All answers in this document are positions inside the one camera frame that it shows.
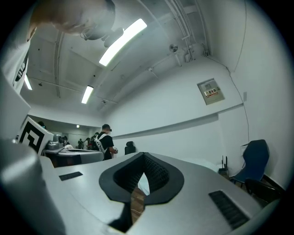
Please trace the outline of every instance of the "headrest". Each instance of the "headrest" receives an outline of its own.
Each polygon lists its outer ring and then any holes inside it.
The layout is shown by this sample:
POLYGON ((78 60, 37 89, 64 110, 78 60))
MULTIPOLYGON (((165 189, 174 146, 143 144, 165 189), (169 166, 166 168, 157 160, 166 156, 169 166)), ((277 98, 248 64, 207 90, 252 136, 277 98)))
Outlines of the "headrest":
POLYGON ((134 142, 133 141, 127 142, 127 146, 134 146, 134 142))

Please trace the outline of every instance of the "wire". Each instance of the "wire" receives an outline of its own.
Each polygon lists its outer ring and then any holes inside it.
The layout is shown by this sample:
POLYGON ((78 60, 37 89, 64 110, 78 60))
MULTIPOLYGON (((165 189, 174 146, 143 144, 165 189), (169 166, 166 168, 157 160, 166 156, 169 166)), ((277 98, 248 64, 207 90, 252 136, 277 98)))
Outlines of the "wire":
POLYGON ((247 117, 247 112, 246 112, 246 108, 245 108, 245 105, 244 105, 244 101, 243 101, 243 99, 242 99, 242 96, 241 96, 241 94, 240 94, 240 92, 239 92, 237 86, 235 85, 235 83, 234 83, 234 81, 233 81, 233 78, 231 77, 231 72, 230 72, 229 68, 228 68, 227 66, 223 65, 222 63, 219 63, 219 64, 221 64, 222 66, 224 66, 224 67, 227 69, 227 71, 229 72, 229 76, 230 76, 230 78, 231 78, 231 80, 232 80, 232 82, 233 82, 233 84, 234 84, 234 86, 235 86, 237 92, 239 93, 239 96, 240 96, 241 100, 242 100, 243 107, 244 107, 244 111, 245 111, 245 116, 246 116, 246 121, 247 121, 247 132, 248 132, 248 143, 249 143, 249 140, 250 140, 250 138, 249 138, 249 122, 248 122, 248 117, 247 117))
POLYGON ((244 41, 245 41, 246 25, 247 25, 247 7, 246 7, 246 0, 244 0, 244 5, 245 5, 245 30, 244 30, 244 36, 243 36, 243 42, 242 42, 242 46, 241 46, 241 50, 240 50, 240 55, 239 55, 239 58, 238 58, 238 61, 237 61, 237 64, 236 64, 236 67, 235 67, 234 71, 236 71, 236 68, 238 66, 238 63, 239 63, 239 60, 240 60, 240 57, 241 57, 241 53, 242 53, 242 50, 243 50, 244 41))

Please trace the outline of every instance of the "office chair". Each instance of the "office chair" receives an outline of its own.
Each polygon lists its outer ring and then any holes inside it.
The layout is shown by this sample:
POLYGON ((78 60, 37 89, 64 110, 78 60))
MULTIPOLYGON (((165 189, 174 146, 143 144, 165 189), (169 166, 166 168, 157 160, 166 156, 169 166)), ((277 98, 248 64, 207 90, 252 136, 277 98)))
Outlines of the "office chair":
POLYGON ((236 181, 242 185, 246 179, 255 179, 261 181, 266 164, 269 158, 269 151, 265 140, 253 140, 248 144, 248 147, 243 153, 245 167, 231 181, 236 181))
POLYGON ((134 146, 133 141, 127 142, 126 145, 127 146, 124 148, 124 154, 125 155, 136 152, 136 147, 134 146))
POLYGON ((254 193, 260 199, 266 201, 267 203, 270 203, 276 199, 279 199, 283 195, 283 192, 281 190, 275 187, 266 185, 255 179, 246 179, 245 185, 246 185, 247 192, 249 194, 254 193))

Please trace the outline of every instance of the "fluorescent light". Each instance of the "fluorescent light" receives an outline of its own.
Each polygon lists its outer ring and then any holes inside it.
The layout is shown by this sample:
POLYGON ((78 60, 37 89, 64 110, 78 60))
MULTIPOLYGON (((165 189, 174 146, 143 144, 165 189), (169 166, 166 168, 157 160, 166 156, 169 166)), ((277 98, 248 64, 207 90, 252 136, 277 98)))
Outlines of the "fluorescent light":
POLYGON ((129 26, 125 31, 124 34, 117 39, 104 53, 99 63, 104 66, 112 60, 112 58, 118 53, 120 49, 133 37, 135 37, 139 32, 141 32, 147 25, 142 19, 138 19, 134 22, 131 26, 129 26))
POLYGON ((82 99, 82 103, 83 103, 83 104, 86 104, 86 103, 88 102, 88 99, 89 99, 89 97, 90 97, 90 95, 91 95, 93 89, 94 89, 93 87, 91 87, 91 86, 87 86, 86 91, 85 91, 85 93, 84 93, 84 97, 83 97, 83 99, 82 99))
POLYGON ((28 80, 28 77, 27 77, 26 74, 24 75, 24 82, 26 83, 27 88, 28 88, 29 90, 32 90, 32 86, 31 86, 31 84, 29 83, 29 80, 28 80))

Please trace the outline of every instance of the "black vent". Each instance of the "black vent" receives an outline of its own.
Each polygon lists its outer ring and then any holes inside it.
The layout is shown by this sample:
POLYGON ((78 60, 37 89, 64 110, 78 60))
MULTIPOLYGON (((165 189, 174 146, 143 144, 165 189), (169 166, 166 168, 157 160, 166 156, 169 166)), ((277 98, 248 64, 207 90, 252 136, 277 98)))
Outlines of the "black vent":
POLYGON ((115 172, 113 179, 120 187, 132 193, 143 175, 143 172, 143 162, 140 158, 137 158, 115 172))
POLYGON ((223 191, 209 193, 209 196, 232 229, 238 228, 249 220, 223 191))
POLYGON ((169 172, 166 168, 145 156, 144 172, 148 179, 150 193, 162 188, 169 181, 169 172))
POLYGON ((70 174, 60 175, 59 178, 61 179, 61 181, 64 181, 64 180, 72 179, 72 178, 75 178, 75 177, 78 177, 81 175, 83 175, 83 174, 81 172, 77 171, 77 172, 70 173, 70 174))

